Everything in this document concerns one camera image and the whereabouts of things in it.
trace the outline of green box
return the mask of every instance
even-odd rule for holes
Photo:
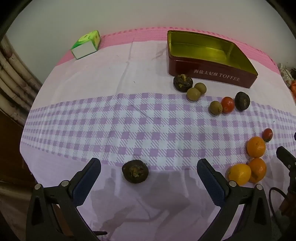
[[[98,51],[101,42],[99,32],[92,31],[82,36],[71,48],[72,54],[76,59],[92,54]]]

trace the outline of pink striped border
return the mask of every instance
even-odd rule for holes
[[[192,32],[208,34],[208,35],[212,35],[212,36],[216,36],[219,38],[232,41],[244,52],[244,54],[249,59],[255,60],[261,63],[262,65],[264,65],[265,67],[269,68],[273,72],[279,74],[279,70],[276,63],[266,53],[262,52],[261,50],[221,34],[216,34],[216,33],[202,31],[202,30],[196,30],[193,28],[152,27],[152,28],[138,28],[138,29],[120,31],[117,33],[112,33],[112,34],[107,34],[102,36],[102,41],[99,49],[103,49],[103,48],[114,46],[114,45],[128,44],[132,42],[145,42],[150,40],[166,41],[168,30],[192,31]],[[69,50],[57,63],[57,66],[73,58],[74,56]]]

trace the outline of tablecloth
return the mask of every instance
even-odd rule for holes
[[[177,92],[168,74],[166,33],[196,31],[235,42],[258,78],[250,89],[194,79],[207,86],[198,102]],[[238,91],[251,98],[244,112],[213,117],[211,101]],[[284,146],[295,154],[296,107],[276,64],[260,50],[225,36],[187,28],[133,29],[102,37],[98,52],[75,60],[67,53],[53,69],[29,113],[20,151],[43,186],[58,185],[101,160],[102,171],[85,203],[78,207],[102,240],[198,240],[219,211],[196,173],[206,158],[225,174],[250,158],[246,141],[269,127],[274,137],[263,159],[265,192],[287,191],[288,170],[276,158]],[[149,177],[128,183],[122,165],[141,159]],[[273,197],[275,207],[281,198]],[[229,237],[242,207],[224,237]]]

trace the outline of tangerine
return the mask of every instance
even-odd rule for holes
[[[246,184],[251,177],[251,168],[247,164],[238,163],[232,166],[228,172],[229,181],[235,181],[238,185]]]
[[[261,158],[254,158],[248,163],[248,166],[252,171],[249,182],[257,183],[265,177],[266,164]]]
[[[252,137],[247,142],[247,152],[251,157],[262,157],[265,152],[265,141],[261,137]]]

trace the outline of purple checkered pattern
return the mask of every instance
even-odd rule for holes
[[[221,98],[190,102],[185,94],[142,93],[61,102],[30,111],[21,145],[116,166],[141,159],[151,169],[195,169],[207,158],[226,167],[246,162],[246,141],[269,127],[274,137],[265,161],[281,145],[295,151],[295,116],[251,102],[244,112],[215,117],[208,112],[213,100]]]

